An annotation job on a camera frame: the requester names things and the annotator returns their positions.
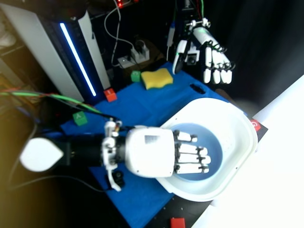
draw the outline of white plastic tub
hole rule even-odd
[[[201,98],[190,102],[161,127],[172,129],[181,123],[194,123],[214,134],[222,150],[221,164],[216,173],[205,180],[186,180],[176,174],[157,180],[168,192],[184,199],[213,200],[227,187],[247,158],[255,152],[257,133],[241,110],[230,103],[213,98]]]

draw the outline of robotic hand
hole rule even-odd
[[[187,65],[195,65],[197,62],[202,64],[203,58],[200,53],[204,51],[204,83],[211,81],[211,74],[213,76],[213,83],[215,84],[220,82],[225,84],[231,83],[232,70],[235,65],[232,64],[224,54],[226,49],[220,46],[206,29],[206,27],[210,27],[210,22],[206,18],[203,18],[203,20],[199,22],[193,20],[190,24],[187,24],[187,26],[189,26],[189,38],[187,40],[181,40],[177,46],[173,62],[173,73],[176,74],[181,71],[184,62],[186,62]]]
[[[146,178],[170,177],[173,173],[207,173],[211,158],[204,147],[191,145],[195,135],[157,127],[131,129],[119,136],[120,121],[105,123],[105,137],[58,142],[33,138],[25,146],[20,163],[29,171],[42,172],[58,165],[103,165],[109,183],[120,191],[112,172],[124,162],[129,171]]]

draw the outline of green block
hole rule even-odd
[[[77,126],[81,126],[87,123],[86,115],[84,112],[78,112],[73,114],[73,119]]]
[[[140,82],[141,81],[141,72],[139,70],[132,71],[131,80],[133,82]]]

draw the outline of green cable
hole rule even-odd
[[[201,18],[204,18],[204,0],[201,0]]]
[[[9,92],[15,96],[41,96],[41,95],[44,95],[44,94],[40,94],[40,93],[29,93],[29,92]],[[9,93],[7,92],[1,92],[0,95],[9,95]],[[57,98],[57,99],[61,99],[61,100],[66,100],[66,101],[70,101],[70,102],[73,102],[75,104],[78,104],[80,106],[83,106],[85,107],[86,109],[90,110],[90,111],[93,111],[93,112],[96,112],[96,113],[101,113],[100,111],[98,111],[97,109],[89,106],[89,105],[86,105],[78,100],[75,100],[71,97],[67,97],[67,96],[62,96],[62,95],[57,95],[57,94],[49,94],[49,95],[45,95],[45,97],[47,96],[52,96],[54,98]]]

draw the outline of blue cloth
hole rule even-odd
[[[212,97],[227,101],[185,72],[173,75],[171,63],[166,63],[162,67],[167,68],[173,76],[173,84],[161,89],[146,90],[142,83],[133,83],[117,93],[116,101],[110,103],[102,101],[95,107],[106,114],[120,118],[127,126],[161,126],[187,103],[197,98]],[[190,84],[199,86],[206,93],[202,95],[194,91]],[[100,116],[90,113],[86,116],[87,124],[76,126],[70,121],[62,126],[63,129],[67,134],[75,135],[104,132],[104,120]],[[135,176],[123,164],[118,166],[118,170],[124,174],[125,187],[121,192],[112,190],[106,194],[132,228],[142,228],[173,195],[168,193],[156,179]],[[91,172],[106,189],[105,169],[92,167]]]

